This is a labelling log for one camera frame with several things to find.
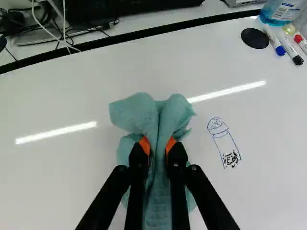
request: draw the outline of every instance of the red marker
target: red marker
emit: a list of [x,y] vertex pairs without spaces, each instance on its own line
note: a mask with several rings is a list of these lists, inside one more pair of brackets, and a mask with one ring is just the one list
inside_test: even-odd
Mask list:
[[296,43],[298,43],[299,47],[301,47],[301,49],[305,52],[305,54],[307,54],[306,39],[301,34],[297,34],[295,35],[294,40]]

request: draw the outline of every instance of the drawing of salt shaker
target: drawing of salt shaker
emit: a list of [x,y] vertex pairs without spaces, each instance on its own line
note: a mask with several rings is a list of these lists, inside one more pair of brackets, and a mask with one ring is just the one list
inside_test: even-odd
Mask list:
[[221,118],[214,117],[209,121],[207,129],[219,151],[223,167],[234,168],[242,159],[228,126]]

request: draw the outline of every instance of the whiteboard surface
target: whiteboard surface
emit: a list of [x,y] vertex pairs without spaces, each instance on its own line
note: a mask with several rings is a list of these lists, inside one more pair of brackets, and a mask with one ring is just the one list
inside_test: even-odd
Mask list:
[[[136,92],[187,98],[263,85],[194,102],[183,143],[242,230],[306,229],[307,65],[273,47],[246,46],[253,18],[214,23],[102,47],[0,76],[0,228],[73,230],[116,165],[126,133],[108,104]],[[222,118],[242,155],[223,168],[207,130]],[[16,145],[17,138],[96,122],[78,132]],[[119,207],[110,229],[123,229]],[[197,210],[191,229],[205,229]]]

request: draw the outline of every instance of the teal cloth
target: teal cloth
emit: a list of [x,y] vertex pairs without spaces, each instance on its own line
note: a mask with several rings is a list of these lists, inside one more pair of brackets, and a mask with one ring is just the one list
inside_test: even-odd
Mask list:
[[[150,142],[150,168],[146,180],[144,202],[144,229],[171,230],[170,184],[165,169],[165,146],[171,136],[181,140],[195,113],[191,104],[180,94],[173,94],[165,101],[155,101],[147,93],[137,93],[109,105],[112,123],[131,134],[120,139],[117,149],[118,164],[129,165],[129,154],[135,142],[146,136]],[[186,189],[188,209],[196,203]],[[122,198],[127,207],[129,190]]]

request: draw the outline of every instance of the black marker cap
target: black marker cap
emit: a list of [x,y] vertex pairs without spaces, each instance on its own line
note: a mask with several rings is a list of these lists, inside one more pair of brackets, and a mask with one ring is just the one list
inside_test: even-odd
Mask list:
[[295,56],[292,60],[297,66],[300,66],[304,63],[304,60],[299,55]]

